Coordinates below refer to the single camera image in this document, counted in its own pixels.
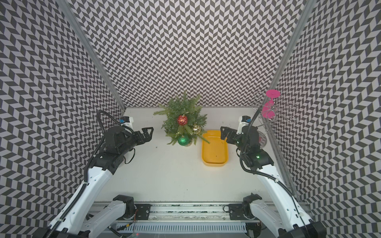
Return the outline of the gold ball ornament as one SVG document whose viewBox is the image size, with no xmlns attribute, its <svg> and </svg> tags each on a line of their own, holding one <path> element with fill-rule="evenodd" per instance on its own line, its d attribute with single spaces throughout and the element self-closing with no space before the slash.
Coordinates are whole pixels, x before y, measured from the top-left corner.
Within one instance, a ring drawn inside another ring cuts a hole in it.
<svg viewBox="0 0 381 238">
<path fill-rule="evenodd" d="M 199 134 L 201 132 L 201 126 L 194 124 L 192 131 L 193 131 L 193 134 Z"/>
</svg>

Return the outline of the green glitter ball ornament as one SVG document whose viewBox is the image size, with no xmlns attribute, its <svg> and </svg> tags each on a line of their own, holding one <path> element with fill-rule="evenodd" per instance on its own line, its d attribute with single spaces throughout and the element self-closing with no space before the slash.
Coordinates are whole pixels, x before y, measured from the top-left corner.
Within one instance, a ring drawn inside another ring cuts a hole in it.
<svg viewBox="0 0 381 238">
<path fill-rule="evenodd" d="M 181 135 L 178 138 L 178 144 L 180 146 L 188 146 L 190 143 L 191 143 L 191 138 L 188 135 L 186 135 L 186 134 Z"/>
</svg>

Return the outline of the red glitter ball ornament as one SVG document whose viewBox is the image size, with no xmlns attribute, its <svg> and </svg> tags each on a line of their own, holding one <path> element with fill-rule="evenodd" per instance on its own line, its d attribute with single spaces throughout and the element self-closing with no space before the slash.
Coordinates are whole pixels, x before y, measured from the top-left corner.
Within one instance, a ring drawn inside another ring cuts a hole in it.
<svg viewBox="0 0 381 238">
<path fill-rule="evenodd" d="M 186 115 L 179 115 L 177 118 L 177 122 L 180 126 L 185 126 L 188 124 L 188 117 Z"/>
</svg>

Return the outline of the small green christmas tree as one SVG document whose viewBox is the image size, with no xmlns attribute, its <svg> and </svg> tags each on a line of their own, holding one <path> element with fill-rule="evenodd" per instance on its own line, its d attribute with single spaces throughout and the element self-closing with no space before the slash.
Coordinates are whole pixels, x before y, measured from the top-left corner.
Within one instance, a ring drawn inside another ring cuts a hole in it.
<svg viewBox="0 0 381 238">
<path fill-rule="evenodd" d="M 154 112 L 155 116 L 165 116 L 162 129 L 166 137 L 170 138 L 169 145 L 189 146 L 196 144 L 200 139 L 210 143 L 203 135 L 207 115 L 202 114 L 202 105 L 199 104 L 201 95 L 190 98 L 186 91 L 176 96 L 166 105 L 159 105 L 160 110 Z"/>
</svg>

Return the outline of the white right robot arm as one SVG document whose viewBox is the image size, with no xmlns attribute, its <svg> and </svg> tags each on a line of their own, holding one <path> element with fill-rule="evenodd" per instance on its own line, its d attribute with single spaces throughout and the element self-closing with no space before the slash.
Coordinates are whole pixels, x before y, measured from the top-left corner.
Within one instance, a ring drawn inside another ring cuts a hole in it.
<svg viewBox="0 0 381 238">
<path fill-rule="evenodd" d="M 243 199 L 243 214 L 247 219 L 259 219 L 277 238 L 325 238 L 326 227 L 314 221 L 301 207 L 292 191 L 284 184 L 270 155 L 260 148 L 258 127 L 254 121 L 261 115 L 243 116 L 238 128 L 221 127 L 221 140 L 237 147 L 236 152 L 244 172 L 258 176 L 277 212 L 268 208 L 258 194 Z"/>
</svg>

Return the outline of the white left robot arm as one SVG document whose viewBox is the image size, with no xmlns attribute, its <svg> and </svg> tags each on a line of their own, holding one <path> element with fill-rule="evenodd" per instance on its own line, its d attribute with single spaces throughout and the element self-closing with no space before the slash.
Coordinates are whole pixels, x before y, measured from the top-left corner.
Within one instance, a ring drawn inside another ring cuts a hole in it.
<svg viewBox="0 0 381 238">
<path fill-rule="evenodd" d="M 97 111 L 96 118 L 103 135 L 85 166 L 82 183 L 49 226 L 33 233 L 34 238 L 97 238 L 117 219 L 136 218 L 134 198 L 125 195 L 116 196 L 93 217 L 88 213 L 118 167 L 128 163 L 125 155 L 150 142 L 154 129 L 134 131 L 133 118 L 123 116 L 117 120 L 103 110 Z"/>
</svg>

